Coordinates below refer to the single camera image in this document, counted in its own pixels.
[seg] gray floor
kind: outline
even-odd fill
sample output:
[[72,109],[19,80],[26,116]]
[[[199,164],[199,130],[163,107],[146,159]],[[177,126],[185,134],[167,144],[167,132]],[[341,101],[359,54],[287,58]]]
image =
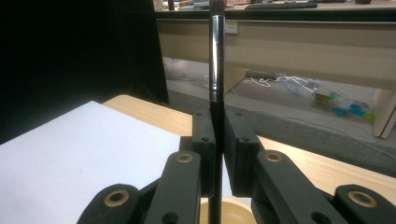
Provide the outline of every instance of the gray floor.
[[[190,114],[209,107],[207,63],[164,58],[164,65],[171,107]],[[395,129],[387,139],[376,138],[373,123],[354,115],[335,116],[304,88],[269,85],[245,78],[225,95],[225,104],[247,114],[261,136],[396,177]],[[372,107],[375,89],[322,80],[319,87],[365,103],[367,110]]]

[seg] keyboard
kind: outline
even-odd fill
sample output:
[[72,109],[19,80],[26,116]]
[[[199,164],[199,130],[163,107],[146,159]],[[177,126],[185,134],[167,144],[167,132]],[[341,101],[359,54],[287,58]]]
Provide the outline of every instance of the keyboard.
[[296,9],[296,8],[313,8],[318,7],[317,1],[308,1],[306,3],[256,3],[248,5],[245,10],[268,10],[268,9]]

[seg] round beige container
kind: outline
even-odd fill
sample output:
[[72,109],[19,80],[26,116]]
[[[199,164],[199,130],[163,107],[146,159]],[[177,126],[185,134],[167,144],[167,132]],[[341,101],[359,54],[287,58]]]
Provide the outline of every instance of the round beige container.
[[[200,224],[207,223],[208,200],[201,199]],[[237,198],[223,197],[221,224],[256,224],[250,205]]]

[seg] black rod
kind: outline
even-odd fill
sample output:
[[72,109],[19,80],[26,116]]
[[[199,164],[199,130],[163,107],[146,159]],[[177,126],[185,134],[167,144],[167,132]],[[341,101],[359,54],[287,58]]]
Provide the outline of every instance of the black rod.
[[209,100],[216,136],[215,182],[209,197],[209,224],[221,223],[222,152],[224,134],[224,1],[209,1]]

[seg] wooden tabletop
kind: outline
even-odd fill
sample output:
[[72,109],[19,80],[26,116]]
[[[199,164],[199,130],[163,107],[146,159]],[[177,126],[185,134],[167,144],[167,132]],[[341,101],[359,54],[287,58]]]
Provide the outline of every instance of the wooden tabletop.
[[[191,136],[191,115],[127,95],[117,96],[105,102],[104,105],[170,133]],[[396,178],[329,159],[270,139],[259,138],[266,149],[274,149],[287,154],[319,189],[334,194],[335,189],[340,185],[357,184],[376,191],[396,204]]]

